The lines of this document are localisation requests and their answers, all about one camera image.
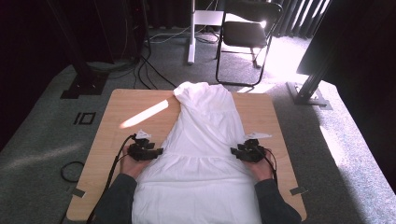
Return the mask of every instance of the folding chair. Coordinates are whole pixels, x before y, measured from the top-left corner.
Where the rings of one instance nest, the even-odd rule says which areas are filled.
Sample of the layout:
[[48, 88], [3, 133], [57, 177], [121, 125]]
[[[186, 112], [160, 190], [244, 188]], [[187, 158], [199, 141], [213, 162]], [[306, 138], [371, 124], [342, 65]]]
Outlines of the folding chair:
[[[218, 60], [216, 65], [216, 81], [218, 83], [224, 85], [253, 87], [262, 81], [262, 74], [268, 51], [271, 46], [273, 31], [282, 16], [282, 12], [282, 6], [269, 2], [236, 1], [226, 5], [221, 23], [218, 50], [216, 53], [216, 59]], [[230, 19], [230, 15], [237, 16], [243, 20]], [[257, 56], [260, 54], [262, 49], [266, 48], [262, 69], [257, 82], [241, 83], [222, 81], [219, 78], [220, 54], [222, 52], [237, 53], [221, 50], [222, 42], [227, 46], [250, 48], [254, 57], [253, 63], [256, 65]], [[256, 56], [253, 52], [253, 49], [255, 48], [260, 49], [260, 52]]]

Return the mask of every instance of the hand-mounted device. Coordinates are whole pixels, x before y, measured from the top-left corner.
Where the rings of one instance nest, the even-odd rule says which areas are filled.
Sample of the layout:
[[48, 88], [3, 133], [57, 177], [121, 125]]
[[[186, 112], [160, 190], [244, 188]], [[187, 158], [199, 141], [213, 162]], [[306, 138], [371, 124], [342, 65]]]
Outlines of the hand-mounted device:
[[244, 144], [238, 144], [238, 149], [231, 147], [231, 153], [241, 161], [258, 162], [265, 157], [265, 148], [259, 146], [259, 140], [248, 139]]
[[136, 134], [131, 137], [134, 143], [128, 148], [128, 155], [136, 161], [150, 161], [163, 154], [163, 148], [154, 149], [155, 143], [150, 143], [147, 138], [137, 139]]

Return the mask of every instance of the person's right hand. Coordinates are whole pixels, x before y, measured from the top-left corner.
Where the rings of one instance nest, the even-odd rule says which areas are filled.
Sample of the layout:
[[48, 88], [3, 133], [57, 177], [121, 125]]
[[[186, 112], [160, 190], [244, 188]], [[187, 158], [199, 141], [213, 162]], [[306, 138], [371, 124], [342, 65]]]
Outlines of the person's right hand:
[[[122, 154], [128, 154], [128, 146], [122, 149]], [[125, 156], [120, 160], [120, 173], [130, 175], [134, 179], [137, 179], [150, 162], [151, 161], [136, 161], [130, 156]]]
[[[266, 152], [265, 157], [268, 159], [268, 161], [271, 162], [271, 165], [274, 166], [274, 163], [271, 161], [271, 153]], [[254, 177], [258, 181], [262, 181], [265, 179], [272, 179], [273, 178], [273, 171], [271, 168], [271, 165], [268, 163], [266, 159], [262, 159], [256, 163], [254, 162], [247, 162], [243, 161], [243, 163], [246, 165], [247, 168], [253, 173]]]

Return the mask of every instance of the gray sleeve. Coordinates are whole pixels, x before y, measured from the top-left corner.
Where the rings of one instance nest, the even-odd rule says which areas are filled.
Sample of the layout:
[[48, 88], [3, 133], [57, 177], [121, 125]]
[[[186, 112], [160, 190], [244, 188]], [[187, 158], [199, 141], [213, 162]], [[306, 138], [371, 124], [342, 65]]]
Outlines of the gray sleeve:
[[274, 179], [260, 181], [254, 188], [259, 200], [262, 223], [301, 223], [300, 214], [293, 207], [285, 203]]
[[96, 205], [92, 223], [132, 223], [132, 202], [136, 186], [133, 177], [119, 174]]

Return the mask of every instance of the table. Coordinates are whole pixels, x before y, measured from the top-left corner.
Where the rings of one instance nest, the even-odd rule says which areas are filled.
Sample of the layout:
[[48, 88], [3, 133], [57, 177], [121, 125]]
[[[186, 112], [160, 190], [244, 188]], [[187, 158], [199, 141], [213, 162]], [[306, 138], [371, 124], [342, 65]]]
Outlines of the table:
[[[290, 194], [290, 189], [298, 185], [271, 97], [263, 93], [233, 92], [232, 95], [245, 133], [272, 135], [271, 138], [260, 139], [260, 144], [271, 148], [276, 156], [279, 190], [284, 200], [300, 213], [303, 220], [306, 219], [301, 195]], [[180, 103], [172, 91], [114, 90], [78, 181], [77, 189], [85, 194], [82, 198], [73, 195], [67, 218], [74, 221], [87, 220], [105, 188], [114, 158], [129, 135], [142, 129], [152, 134], [150, 142], [160, 147], [175, 124], [179, 112]], [[136, 120], [143, 117], [147, 118], [141, 122]], [[120, 126], [126, 120], [135, 125], [122, 129]]]

